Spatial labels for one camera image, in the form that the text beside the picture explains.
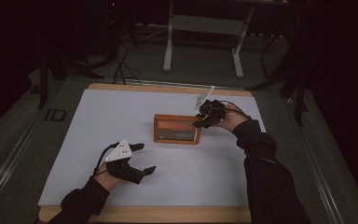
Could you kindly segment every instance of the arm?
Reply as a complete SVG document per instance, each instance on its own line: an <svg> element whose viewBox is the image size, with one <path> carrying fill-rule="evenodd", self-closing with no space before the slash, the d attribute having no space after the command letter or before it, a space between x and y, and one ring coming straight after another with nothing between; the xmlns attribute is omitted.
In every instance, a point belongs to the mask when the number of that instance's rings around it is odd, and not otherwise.
<svg viewBox="0 0 358 224"><path fill-rule="evenodd" d="M275 158L274 139L261 133L258 121L227 112L226 119L216 126L235 134L237 146L246 154L244 167L252 223L310 223L290 172Z"/></svg>
<svg viewBox="0 0 358 224"><path fill-rule="evenodd" d="M105 170L104 163L98 173ZM49 223L82 224L87 222L91 215L100 215L110 191L121 181L107 172L91 176L83 189L74 189L63 198L62 211Z"/></svg>

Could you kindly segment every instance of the wire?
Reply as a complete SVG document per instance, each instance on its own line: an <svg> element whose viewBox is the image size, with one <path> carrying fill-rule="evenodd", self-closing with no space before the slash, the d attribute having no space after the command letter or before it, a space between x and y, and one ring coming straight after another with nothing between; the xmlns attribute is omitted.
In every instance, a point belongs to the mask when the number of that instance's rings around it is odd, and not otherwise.
<svg viewBox="0 0 358 224"><path fill-rule="evenodd" d="M94 176L103 174L103 173L105 173L106 171L108 171L108 170L101 171L100 173L97 173L97 174L95 174Z"/></svg>
<svg viewBox="0 0 358 224"><path fill-rule="evenodd" d="M234 103L230 102L230 101L219 101L219 102L224 102L224 103L228 103L228 104L232 104L234 105L235 107L237 107L237 109L239 109L240 111L238 110L234 110L234 109L229 109L229 108L226 108L226 110L228 111L234 111L234 112L240 112L240 114L244 115L247 119L252 119L249 115L245 114L245 112L243 112L243 110L241 110L237 105L235 105Z"/></svg>
<svg viewBox="0 0 358 224"><path fill-rule="evenodd" d="M112 147L118 146L118 144L119 144L119 142L114 143L113 145L110 145L109 147L107 147L106 149L103 150L103 153L101 154L100 159L98 159L97 166L94 168L94 172L92 173L92 175L97 175L98 168L100 167L100 163L103 160L103 155L107 152L107 150L109 150Z"/></svg>
<svg viewBox="0 0 358 224"><path fill-rule="evenodd" d="M120 42L119 44L124 47L125 54L124 54L123 57L121 57L120 55L117 56L118 68L117 68L117 70L116 70L116 72L115 72L115 75L114 75L114 78L113 78L113 83L116 84L117 74L118 74L118 72L120 72L121 78L123 79L124 85L126 85L126 80L125 80L126 78L135 78L135 79L137 80L137 82L142 86L142 83L141 83L141 81L140 81L139 78L138 78L138 76L140 75L140 72L139 72L138 70L134 69L134 68L129 67L129 66L125 63L125 60L126 60L126 58L127 58L127 56L128 56L128 52L129 52L127 46L126 46L125 44L121 43L121 42ZM124 66L127 68L127 70L130 72L131 77L124 77L124 74L123 74L123 65L124 65Z"/></svg>
<svg viewBox="0 0 358 224"><path fill-rule="evenodd" d="M136 34L139 35L139 34L152 33L151 35L147 35L147 36L143 37L142 39L138 40L138 42L141 42L143 40L146 40L147 38L150 38L150 37L152 37L154 35L159 35L159 34L165 32L165 31L168 31L168 28L164 28L164 29L156 31L156 32L136 32ZM130 36L130 35L123 35L121 38L123 38L123 39L126 38L128 40L128 38L127 38L128 36Z"/></svg>

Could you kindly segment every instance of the hand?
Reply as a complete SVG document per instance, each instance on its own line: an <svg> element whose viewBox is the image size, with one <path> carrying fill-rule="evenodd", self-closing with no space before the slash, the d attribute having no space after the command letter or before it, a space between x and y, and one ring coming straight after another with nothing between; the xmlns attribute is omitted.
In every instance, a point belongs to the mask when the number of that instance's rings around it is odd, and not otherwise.
<svg viewBox="0 0 358 224"><path fill-rule="evenodd" d="M240 109L237 108L234 104L227 104L226 108L240 111ZM228 110L226 111L226 118L216 123L214 126L224 128L232 133L235 127L237 127L239 124L246 120L248 119L244 115L241 115L240 113L237 113L235 111Z"/></svg>
<svg viewBox="0 0 358 224"><path fill-rule="evenodd" d="M98 175L94 176L94 179L100 183L107 191L111 191L117 184L123 180L115 178L107 172L106 163L104 162L97 172Z"/></svg>

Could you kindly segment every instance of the dark background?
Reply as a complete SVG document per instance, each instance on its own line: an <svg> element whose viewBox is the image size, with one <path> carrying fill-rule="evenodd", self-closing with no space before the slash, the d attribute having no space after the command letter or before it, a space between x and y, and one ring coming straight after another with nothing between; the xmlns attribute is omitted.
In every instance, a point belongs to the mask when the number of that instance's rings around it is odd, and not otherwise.
<svg viewBox="0 0 358 224"><path fill-rule="evenodd" d="M133 5L134 21L167 23L168 1L133 3L137 3ZM308 29L299 34L294 45L298 55L288 60L293 60L292 64L301 63L298 59L311 61L307 87L358 183L358 1L329 4L322 16L305 23ZM78 59L84 59L89 49L104 52L104 6L104 1L90 0L0 1L0 117L31 88L27 74L39 66L43 38ZM182 10L199 9L183 6ZM263 18L263 10L257 13ZM251 25L257 32L263 31L263 26ZM320 37L324 47L306 54L308 43Z"/></svg>

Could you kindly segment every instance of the black sleeve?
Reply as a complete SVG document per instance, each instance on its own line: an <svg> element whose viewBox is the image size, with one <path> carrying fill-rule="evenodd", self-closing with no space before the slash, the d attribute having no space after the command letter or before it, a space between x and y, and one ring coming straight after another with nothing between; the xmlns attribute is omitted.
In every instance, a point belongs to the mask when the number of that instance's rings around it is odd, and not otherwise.
<svg viewBox="0 0 358 224"><path fill-rule="evenodd" d="M246 154L244 167L252 223L310 223L290 172L275 158L272 136L261 133L255 119L238 125L233 133Z"/></svg>
<svg viewBox="0 0 358 224"><path fill-rule="evenodd" d="M108 196L109 191L91 177L83 189L74 189L63 198L62 211L49 223L87 223L91 215L101 214Z"/></svg>

